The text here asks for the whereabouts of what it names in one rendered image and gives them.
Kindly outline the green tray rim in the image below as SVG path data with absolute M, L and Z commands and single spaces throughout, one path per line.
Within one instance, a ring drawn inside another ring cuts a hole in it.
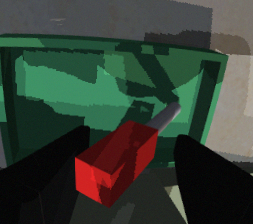
M 200 91 L 198 91 L 195 111 L 193 111 L 187 136 L 205 144 L 213 119 L 218 96 L 228 56 L 201 47 L 177 46 L 163 42 L 138 41 L 126 38 L 101 38 L 87 36 L 63 36 L 63 34 L 0 34 L 0 128 L 5 151 L 6 164 L 21 161 L 28 154 L 35 153 L 40 148 L 20 148 L 18 143 L 15 103 L 13 103 L 13 83 L 11 74 L 11 47 L 55 47 L 98 49 L 98 51 L 128 52 L 143 54 L 158 54 L 158 56 L 173 56 L 200 58 L 205 61 Z M 155 148 L 151 162 L 145 168 L 175 167 L 175 148 Z

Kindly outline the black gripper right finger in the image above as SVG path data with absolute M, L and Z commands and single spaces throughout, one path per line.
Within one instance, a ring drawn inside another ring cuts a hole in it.
M 253 176 L 187 134 L 173 149 L 188 224 L 253 224 Z

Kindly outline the red-headed pin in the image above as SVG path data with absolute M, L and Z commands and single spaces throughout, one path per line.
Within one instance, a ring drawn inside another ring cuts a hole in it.
M 76 191 L 110 208 L 151 162 L 157 134 L 180 111 L 172 102 L 145 124 L 128 119 L 88 147 L 75 157 Z

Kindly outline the green tray floor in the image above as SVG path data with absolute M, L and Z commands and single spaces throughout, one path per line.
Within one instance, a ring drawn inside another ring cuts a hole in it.
M 42 148 L 90 126 L 88 147 L 131 119 L 145 124 L 176 102 L 181 111 L 155 148 L 175 148 L 195 111 L 205 61 L 158 54 L 55 47 L 11 47 L 20 148 Z

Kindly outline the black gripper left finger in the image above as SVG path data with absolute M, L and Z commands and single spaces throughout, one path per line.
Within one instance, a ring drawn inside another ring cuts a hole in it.
M 88 148 L 80 126 L 0 171 L 0 224 L 70 224 L 78 197 L 75 157 Z

